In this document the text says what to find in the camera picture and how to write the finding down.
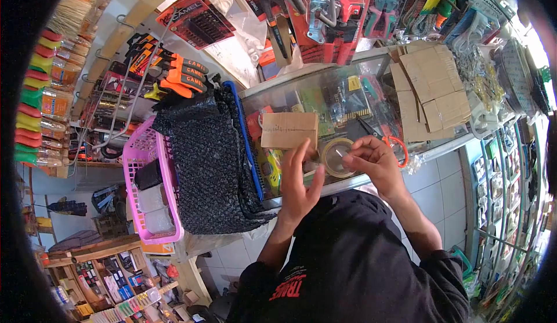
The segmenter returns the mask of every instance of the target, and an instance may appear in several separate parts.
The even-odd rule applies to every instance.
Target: packaged tools
[[[370,0],[364,24],[366,38],[388,40],[397,27],[405,0]]]
[[[209,0],[177,0],[157,17],[163,26],[169,20],[171,32],[198,50],[234,36],[236,30]]]
[[[300,0],[286,1],[289,1],[294,6],[296,14],[305,13],[305,6],[302,5]],[[282,15],[286,18],[290,30],[294,33],[294,28],[292,27],[292,22],[290,21],[285,0],[246,0],[246,2],[252,8],[260,21],[267,20],[269,29],[273,34],[282,57],[289,59],[291,49],[289,36],[281,35],[279,27],[277,26],[277,16]]]
[[[350,64],[369,0],[301,1],[306,13],[290,14],[303,62]]]
[[[174,90],[182,97],[193,97],[192,91],[205,92],[205,74],[209,69],[199,62],[184,59],[178,54],[166,57],[160,66],[152,68],[158,73],[159,86],[164,89]]]

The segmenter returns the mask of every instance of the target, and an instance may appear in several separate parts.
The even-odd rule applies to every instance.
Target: orange scissor handle
[[[406,148],[406,145],[404,144],[403,141],[401,141],[400,139],[398,139],[394,136],[383,137],[383,141],[386,143],[387,146],[390,146],[389,141],[391,141],[391,140],[393,142],[397,142],[398,144],[400,144],[400,146],[402,147],[402,150],[404,151],[404,161],[402,161],[402,164],[401,163],[398,164],[399,168],[406,167],[406,165],[408,164],[408,149]]]

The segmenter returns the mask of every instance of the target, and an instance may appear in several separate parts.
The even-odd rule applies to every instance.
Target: pliers
[[[368,123],[364,121],[364,119],[360,118],[358,115],[356,115],[356,119],[358,119],[358,122],[364,128],[367,134],[370,134],[373,137],[379,139],[380,141],[385,142],[387,146],[392,146],[390,141],[398,143],[402,148],[402,150],[404,151],[404,161],[402,161],[402,164],[399,162],[398,166],[399,168],[406,167],[406,165],[408,164],[408,149],[406,148],[404,142],[400,140],[400,138],[397,138],[395,136],[383,136],[382,134],[380,134],[379,129],[371,127]]]
[[[375,25],[379,22],[384,10],[385,26],[383,27],[383,32],[381,32],[381,37],[388,39],[392,31],[392,25],[397,21],[396,10],[400,1],[401,0],[373,0],[368,8],[371,14],[364,29],[364,37],[370,37],[372,35]]]

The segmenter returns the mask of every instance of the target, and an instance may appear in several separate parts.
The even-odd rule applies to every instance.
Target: wooden beam
[[[155,9],[165,0],[139,0],[124,18],[124,22],[133,27],[139,26]],[[131,27],[118,25],[112,34],[106,40],[105,45],[101,48],[100,55],[111,58],[122,44],[133,34]],[[91,68],[88,71],[89,80],[97,80],[102,71],[108,64],[107,60],[96,57]],[[93,83],[83,83],[80,89],[80,97],[88,99],[93,90]],[[81,111],[85,106],[85,101],[78,99],[73,105],[72,121],[79,119]]]
[[[197,257],[193,257],[182,262],[172,259],[171,263],[176,266],[180,274],[177,278],[180,288],[183,291],[194,291],[199,297],[197,304],[209,306],[212,300],[207,291],[207,287],[205,287],[205,282],[203,282],[199,270],[197,269],[196,259]]]
[[[91,244],[87,244],[86,246],[82,246],[82,247],[78,247],[78,248],[72,248],[66,251],[55,251],[55,252],[48,252],[48,257],[49,258],[63,258],[66,257],[66,253],[67,252],[71,252],[74,254],[85,254],[85,253],[91,253],[91,252],[96,252],[99,250],[104,250],[107,248],[112,248],[112,247],[116,247],[119,246],[122,243],[132,243],[132,242],[136,242],[139,241],[139,235],[138,234],[132,234],[132,235],[125,235],[125,236],[118,236],[117,238],[113,238],[113,239],[108,239],[106,241],[101,241],[101,242],[97,242],[97,243],[91,243]]]
[[[122,253],[125,251],[132,250],[134,248],[141,247],[141,241],[136,241],[132,243],[125,243],[116,247],[108,248],[106,250],[100,250],[96,252],[86,253],[83,255],[74,255],[72,253],[72,257],[76,258],[77,262],[87,262],[93,259],[100,259],[104,257],[111,256],[116,253]],[[64,265],[71,265],[72,264],[72,257],[66,258],[58,258],[58,259],[50,259],[50,264],[46,265],[45,267],[57,267],[57,266],[64,266]]]

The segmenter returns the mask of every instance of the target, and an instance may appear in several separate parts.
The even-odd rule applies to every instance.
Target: flattened cardboard
[[[261,147],[272,149],[296,148],[306,138],[317,150],[319,118],[314,112],[265,113],[262,117]]]
[[[408,76],[404,69],[402,69],[402,65],[400,63],[394,63],[390,65],[390,72],[393,75],[394,85],[397,91],[412,91],[414,93],[415,98],[415,90],[413,90],[412,85],[408,82]],[[416,112],[418,114],[418,121],[422,124],[426,123],[426,116],[423,114],[422,105],[415,98],[415,107]]]
[[[463,102],[466,98],[464,85],[448,47],[444,44],[426,46],[430,44],[409,45],[409,53],[400,56],[400,61],[423,108],[418,108],[418,121],[424,122],[423,111],[429,131],[436,132],[466,122],[470,118],[470,106]]]
[[[470,118],[470,103],[466,92],[458,91],[435,100],[443,128],[464,124]]]
[[[435,140],[443,138],[453,138],[454,128],[449,128],[436,132],[428,132],[427,126],[418,121],[418,111],[416,108],[416,98],[411,90],[410,83],[404,75],[400,64],[395,63],[390,66],[393,74],[394,85],[397,91],[398,104],[400,107],[400,118],[402,120],[402,133],[405,142]]]

